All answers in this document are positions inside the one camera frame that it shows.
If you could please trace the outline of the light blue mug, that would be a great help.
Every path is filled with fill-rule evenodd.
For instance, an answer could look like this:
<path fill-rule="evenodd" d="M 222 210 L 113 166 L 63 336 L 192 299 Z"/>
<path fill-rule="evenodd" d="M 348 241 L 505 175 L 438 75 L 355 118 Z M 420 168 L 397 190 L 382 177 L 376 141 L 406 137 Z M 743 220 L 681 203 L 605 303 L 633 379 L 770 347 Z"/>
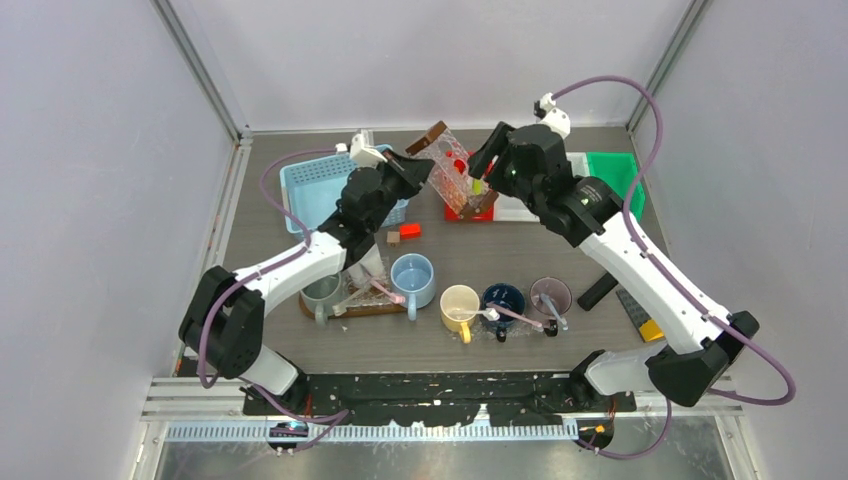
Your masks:
<path fill-rule="evenodd" d="M 402 306 L 408 319 L 416 321 L 418 311 L 429 305 L 436 294 L 432 263 L 424 255 L 408 253 L 393 262 L 389 273 L 392 290 L 404 296 Z"/>

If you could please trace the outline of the mauve mug black handle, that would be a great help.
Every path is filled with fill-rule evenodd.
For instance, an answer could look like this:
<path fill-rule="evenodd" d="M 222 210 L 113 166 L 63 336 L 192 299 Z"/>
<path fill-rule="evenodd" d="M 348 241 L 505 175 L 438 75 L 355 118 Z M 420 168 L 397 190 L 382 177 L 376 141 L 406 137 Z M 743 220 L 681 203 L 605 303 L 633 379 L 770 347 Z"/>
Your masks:
<path fill-rule="evenodd" d="M 530 308 L 533 316 L 540 321 L 543 319 L 549 319 L 548 316 L 541 314 L 533 305 L 533 300 L 537 298 L 537 295 L 540 293 L 548 293 L 551 296 L 560 296 L 565 293 L 571 293 L 571 289 L 561 280 L 555 277 L 543 277 L 537 279 L 529 289 L 529 300 L 530 300 Z"/>

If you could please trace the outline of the brown wooden holder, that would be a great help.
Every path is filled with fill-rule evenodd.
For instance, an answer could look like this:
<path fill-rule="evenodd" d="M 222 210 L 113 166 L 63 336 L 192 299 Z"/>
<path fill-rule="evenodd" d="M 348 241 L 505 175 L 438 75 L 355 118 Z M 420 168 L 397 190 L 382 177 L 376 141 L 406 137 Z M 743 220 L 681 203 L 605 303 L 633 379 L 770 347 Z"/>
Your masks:
<path fill-rule="evenodd" d="M 449 127 L 438 121 L 405 148 L 409 157 L 432 160 L 434 167 L 428 184 L 443 200 L 447 219 L 456 221 L 491 221 L 498 194 L 482 180 L 469 175 L 469 152 Z"/>

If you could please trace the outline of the oval wooden tray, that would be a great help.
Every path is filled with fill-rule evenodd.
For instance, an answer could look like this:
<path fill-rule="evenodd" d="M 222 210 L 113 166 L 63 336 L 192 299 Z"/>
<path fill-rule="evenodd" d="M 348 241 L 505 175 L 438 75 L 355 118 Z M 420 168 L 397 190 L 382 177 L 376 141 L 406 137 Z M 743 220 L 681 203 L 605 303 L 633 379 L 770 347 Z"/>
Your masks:
<path fill-rule="evenodd" d="M 343 290 L 342 293 L 343 300 L 352 294 L 351 292 L 346 290 Z M 384 295 L 377 295 L 375 291 L 369 290 L 367 293 L 362 295 L 355 303 L 353 303 L 347 310 L 347 312 L 340 317 L 336 317 L 333 314 L 333 309 L 331 308 L 327 313 L 327 319 L 330 320 L 397 313 L 400 313 L 402 315 L 407 314 L 407 309 L 405 306 L 395 305 L 391 302 L 386 303 L 386 300 L 387 298 Z"/>

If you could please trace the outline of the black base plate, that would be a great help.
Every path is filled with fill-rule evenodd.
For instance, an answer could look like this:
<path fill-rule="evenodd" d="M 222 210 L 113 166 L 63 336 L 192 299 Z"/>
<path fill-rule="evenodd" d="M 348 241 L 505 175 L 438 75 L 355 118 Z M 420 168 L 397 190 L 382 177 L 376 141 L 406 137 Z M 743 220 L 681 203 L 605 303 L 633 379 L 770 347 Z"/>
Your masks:
<path fill-rule="evenodd" d="M 623 404 L 554 372 L 303 374 L 273 402 L 254 387 L 243 391 L 248 416 L 341 413 L 356 426 L 466 426 L 480 413 L 493 426 L 549 425 L 560 414 L 604 415 Z"/>

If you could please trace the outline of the small wooden cube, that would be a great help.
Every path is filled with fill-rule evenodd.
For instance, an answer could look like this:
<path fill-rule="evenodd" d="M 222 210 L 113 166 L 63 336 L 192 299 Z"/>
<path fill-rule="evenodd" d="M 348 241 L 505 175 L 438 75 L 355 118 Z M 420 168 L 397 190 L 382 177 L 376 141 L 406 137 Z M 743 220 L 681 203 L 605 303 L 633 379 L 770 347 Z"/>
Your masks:
<path fill-rule="evenodd" d="M 388 231 L 386 235 L 386 243 L 390 247 L 397 247 L 401 242 L 399 231 Z"/>

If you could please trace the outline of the clear textured acrylic holder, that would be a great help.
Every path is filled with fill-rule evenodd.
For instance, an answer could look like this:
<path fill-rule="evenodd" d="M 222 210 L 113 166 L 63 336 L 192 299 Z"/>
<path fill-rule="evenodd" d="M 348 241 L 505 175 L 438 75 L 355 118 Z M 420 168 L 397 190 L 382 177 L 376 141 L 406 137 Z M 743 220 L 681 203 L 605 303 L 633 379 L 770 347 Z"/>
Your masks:
<path fill-rule="evenodd" d="M 391 305 L 384 290 L 390 290 L 387 274 L 369 274 L 363 267 L 352 267 L 343 275 L 343 299 L 334 307 L 334 312 L 344 314 L 356 308 Z"/>

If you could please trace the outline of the pink toothbrush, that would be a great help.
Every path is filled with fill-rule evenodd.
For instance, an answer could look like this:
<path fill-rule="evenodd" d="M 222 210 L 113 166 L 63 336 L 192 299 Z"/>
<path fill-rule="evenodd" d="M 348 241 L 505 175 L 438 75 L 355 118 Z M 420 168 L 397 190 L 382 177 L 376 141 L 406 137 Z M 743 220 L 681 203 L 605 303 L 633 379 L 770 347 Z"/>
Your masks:
<path fill-rule="evenodd" d="M 369 280 L 370 285 L 377 289 L 379 292 L 384 294 L 391 303 L 395 305 L 404 305 L 406 302 L 406 298 L 403 294 L 399 294 L 397 292 L 391 291 L 388 287 L 386 287 L 383 283 L 381 283 L 376 278 L 371 278 Z"/>
<path fill-rule="evenodd" d="M 503 306 L 500 306 L 498 304 L 495 304 L 493 302 L 489 302 L 487 304 L 487 309 L 496 312 L 498 314 L 498 317 L 507 316 L 507 317 L 510 317 L 514 320 L 519 320 L 519 321 L 525 322 L 525 323 L 531 325 L 536 330 L 543 330 L 544 329 L 544 325 L 541 322 L 529 319 L 529 318 L 527 318 L 527 317 L 525 317 L 521 314 L 513 312 L 512 310 L 505 308 Z"/>

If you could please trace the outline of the cream mug yellow handle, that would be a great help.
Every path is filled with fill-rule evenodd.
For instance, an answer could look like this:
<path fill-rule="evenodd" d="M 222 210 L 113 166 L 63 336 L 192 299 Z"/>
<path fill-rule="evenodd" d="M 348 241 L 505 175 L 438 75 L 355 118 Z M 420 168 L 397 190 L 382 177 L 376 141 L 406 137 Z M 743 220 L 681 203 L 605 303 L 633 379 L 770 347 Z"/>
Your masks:
<path fill-rule="evenodd" d="M 476 291 L 467 285 L 452 285 L 440 297 L 442 324 L 457 334 L 464 344 L 472 341 L 471 327 L 477 319 L 479 305 Z"/>

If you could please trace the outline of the grey-green mug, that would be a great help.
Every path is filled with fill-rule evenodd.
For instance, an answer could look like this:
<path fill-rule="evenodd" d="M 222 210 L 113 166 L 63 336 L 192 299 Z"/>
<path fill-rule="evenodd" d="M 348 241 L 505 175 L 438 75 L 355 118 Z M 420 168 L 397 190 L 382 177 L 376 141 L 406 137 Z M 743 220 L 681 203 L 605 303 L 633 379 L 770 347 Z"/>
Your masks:
<path fill-rule="evenodd" d="M 325 326 L 334 315 L 334 307 L 346 296 L 342 274 L 325 276 L 300 291 L 302 311 L 319 326 Z"/>

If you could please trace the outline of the clear textured oval tray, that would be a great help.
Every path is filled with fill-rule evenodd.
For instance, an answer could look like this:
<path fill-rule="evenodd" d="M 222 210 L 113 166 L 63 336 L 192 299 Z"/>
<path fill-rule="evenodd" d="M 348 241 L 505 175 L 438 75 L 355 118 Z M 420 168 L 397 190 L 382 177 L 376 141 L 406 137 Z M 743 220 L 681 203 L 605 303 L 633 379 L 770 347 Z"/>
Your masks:
<path fill-rule="evenodd" d="M 484 333 L 487 338 L 504 343 L 508 340 L 528 336 L 553 338 L 569 331 L 568 324 L 563 321 L 543 319 L 541 324 L 542 327 L 538 328 L 521 320 L 495 322 L 480 318 L 476 332 Z"/>

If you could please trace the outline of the dark blue mug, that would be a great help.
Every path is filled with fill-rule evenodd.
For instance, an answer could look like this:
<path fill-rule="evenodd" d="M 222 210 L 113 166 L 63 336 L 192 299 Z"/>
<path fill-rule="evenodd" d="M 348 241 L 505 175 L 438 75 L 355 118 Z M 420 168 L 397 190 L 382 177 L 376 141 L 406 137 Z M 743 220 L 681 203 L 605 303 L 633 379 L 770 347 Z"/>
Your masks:
<path fill-rule="evenodd" d="M 525 297 L 515 286 L 507 283 L 496 283 L 486 288 L 481 296 L 480 306 L 482 309 L 489 307 L 489 303 L 502 307 L 515 314 L 523 315 L 526 308 Z M 500 313 L 497 321 L 481 317 L 481 325 L 495 336 L 499 343 L 507 340 L 509 331 L 518 323 L 512 316 Z"/>

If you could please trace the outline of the green plastic bin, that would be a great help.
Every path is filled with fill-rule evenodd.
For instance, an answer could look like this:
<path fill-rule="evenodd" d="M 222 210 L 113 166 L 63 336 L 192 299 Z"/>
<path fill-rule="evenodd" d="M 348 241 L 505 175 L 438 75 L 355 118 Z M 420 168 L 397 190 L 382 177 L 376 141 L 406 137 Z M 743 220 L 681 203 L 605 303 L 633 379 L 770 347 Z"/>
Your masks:
<path fill-rule="evenodd" d="M 587 161 L 591 176 L 600 178 L 622 199 L 626 199 L 633 180 L 639 173 L 631 153 L 588 152 Z"/>

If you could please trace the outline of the white toothpaste tube red cap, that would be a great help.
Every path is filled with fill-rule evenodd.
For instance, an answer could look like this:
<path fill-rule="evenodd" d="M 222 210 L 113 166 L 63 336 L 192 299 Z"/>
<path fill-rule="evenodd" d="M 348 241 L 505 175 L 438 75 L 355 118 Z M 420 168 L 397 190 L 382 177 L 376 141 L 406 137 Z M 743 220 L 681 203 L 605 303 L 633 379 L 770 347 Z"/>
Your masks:
<path fill-rule="evenodd" d="M 346 274 L 356 289 L 367 285 L 371 278 L 368 270 L 360 264 L 356 264 L 348 268 L 346 270 Z"/>

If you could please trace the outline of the grey toothbrush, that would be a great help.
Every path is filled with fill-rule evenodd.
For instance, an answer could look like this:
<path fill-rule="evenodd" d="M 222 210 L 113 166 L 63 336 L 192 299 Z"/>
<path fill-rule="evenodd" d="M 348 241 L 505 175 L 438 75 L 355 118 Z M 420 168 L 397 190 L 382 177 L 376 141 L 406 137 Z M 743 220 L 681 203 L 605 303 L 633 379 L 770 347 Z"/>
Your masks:
<path fill-rule="evenodd" d="M 549 326 L 545 328 L 545 333 L 553 331 L 553 322 L 557 321 L 559 331 L 567 331 L 569 325 L 566 319 L 566 313 L 571 308 L 572 297 L 570 293 L 565 293 L 560 296 L 551 296 L 548 293 L 540 293 L 533 300 L 534 307 L 543 315 L 549 317 Z"/>

